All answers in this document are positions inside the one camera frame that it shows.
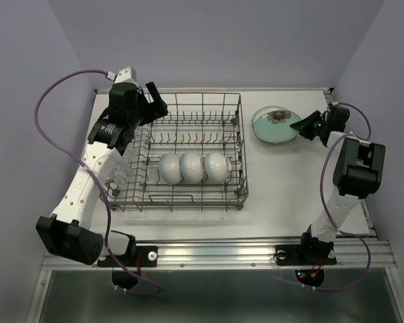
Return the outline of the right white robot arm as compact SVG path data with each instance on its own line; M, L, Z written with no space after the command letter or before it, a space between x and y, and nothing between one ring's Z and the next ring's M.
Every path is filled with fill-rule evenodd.
M368 127L365 139L344 132L350 109L364 118ZM329 104L326 112L313 112L290 127L305 139L318 137L329 148L319 183L323 210L302 234L296 246L296 254L308 264L313 260L317 264L334 264L333 245L344 221L355 206L380 188L386 147L370 142L372 128L368 117L358 107L345 102ZM334 188L326 199L323 184L329 159L335 149L339 150L339 155L333 171Z

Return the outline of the white ribbed bowl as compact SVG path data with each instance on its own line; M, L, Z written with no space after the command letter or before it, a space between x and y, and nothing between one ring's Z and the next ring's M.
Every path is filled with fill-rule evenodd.
M209 180L215 184L226 181L232 170L230 159L220 153L208 153L205 156L205 171Z
M205 168L203 166L203 158L199 154L193 152L182 154L179 166L183 178L189 184L197 184L204 179Z
M175 185L182 181L179 162L180 157L177 154L167 153L160 157L158 171L165 183Z

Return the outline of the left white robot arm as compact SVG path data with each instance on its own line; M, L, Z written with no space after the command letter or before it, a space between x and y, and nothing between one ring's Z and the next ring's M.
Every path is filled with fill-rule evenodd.
M108 106L88 134L85 151L62 201L48 217L40 217L36 231L50 254L83 264L94 264L104 248L102 234L92 232L92 215L104 185L137 127L168 114L155 83L145 89L134 83L114 83Z

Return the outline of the light green flower plate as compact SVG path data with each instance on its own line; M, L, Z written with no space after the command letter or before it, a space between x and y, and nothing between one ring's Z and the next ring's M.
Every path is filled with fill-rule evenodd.
M252 131L262 142L279 145L295 139L299 131L291 125L302 118L281 106L266 106L256 111L252 118Z

